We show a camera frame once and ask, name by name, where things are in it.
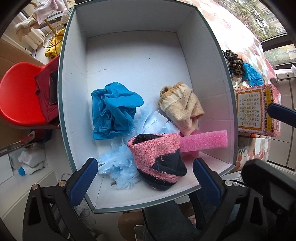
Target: light blue fluffy fabric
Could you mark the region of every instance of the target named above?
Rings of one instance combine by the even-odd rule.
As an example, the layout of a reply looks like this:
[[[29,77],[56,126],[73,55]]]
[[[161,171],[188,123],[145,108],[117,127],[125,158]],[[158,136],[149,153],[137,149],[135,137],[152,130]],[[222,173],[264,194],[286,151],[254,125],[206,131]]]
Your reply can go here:
[[[99,174],[110,176],[116,181],[115,188],[127,189],[141,180],[134,158],[127,147],[127,141],[136,135],[145,131],[145,123],[149,116],[154,112],[152,105],[145,105],[137,109],[131,132],[122,137],[121,145],[111,140],[112,150],[106,152],[98,158]],[[166,122],[164,127],[158,133],[179,133],[180,131],[170,121]]]

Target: red chair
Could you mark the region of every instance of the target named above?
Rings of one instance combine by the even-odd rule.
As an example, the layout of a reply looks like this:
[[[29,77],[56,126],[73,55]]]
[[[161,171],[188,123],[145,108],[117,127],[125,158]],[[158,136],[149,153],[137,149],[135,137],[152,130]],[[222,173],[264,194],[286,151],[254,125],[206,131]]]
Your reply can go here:
[[[12,66],[0,82],[0,114],[17,128],[55,129],[46,122],[36,96],[36,81],[42,67],[20,62]]]

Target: beige sock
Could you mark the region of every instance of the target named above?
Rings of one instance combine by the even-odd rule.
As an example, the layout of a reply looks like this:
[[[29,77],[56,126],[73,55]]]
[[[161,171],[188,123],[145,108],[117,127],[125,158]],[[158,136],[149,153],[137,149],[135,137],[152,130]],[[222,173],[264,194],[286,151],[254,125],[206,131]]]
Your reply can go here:
[[[185,136],[197,128],[197,119],[204,114],[198,98],[183,82],[163,87],[158,105]]]

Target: maroon bag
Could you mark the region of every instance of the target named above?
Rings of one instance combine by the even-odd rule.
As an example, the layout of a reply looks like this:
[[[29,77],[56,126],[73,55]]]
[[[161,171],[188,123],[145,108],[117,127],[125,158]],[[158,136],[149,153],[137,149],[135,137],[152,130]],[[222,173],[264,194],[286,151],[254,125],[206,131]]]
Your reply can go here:
[[[57,73],[59,56],[50,61],[36,76],[36,95],[39,99],[42,114],[47,123],[59,126],[57,103]]]

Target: blue bottle cap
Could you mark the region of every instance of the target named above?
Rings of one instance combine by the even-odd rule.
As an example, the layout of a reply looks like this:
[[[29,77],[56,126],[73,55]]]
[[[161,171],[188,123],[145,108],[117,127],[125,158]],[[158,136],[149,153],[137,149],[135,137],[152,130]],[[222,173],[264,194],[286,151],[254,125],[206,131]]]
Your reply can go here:
[[[21,176],[24,176],[25,175],[25,170],[22,167],[19,169],[19,174]]]

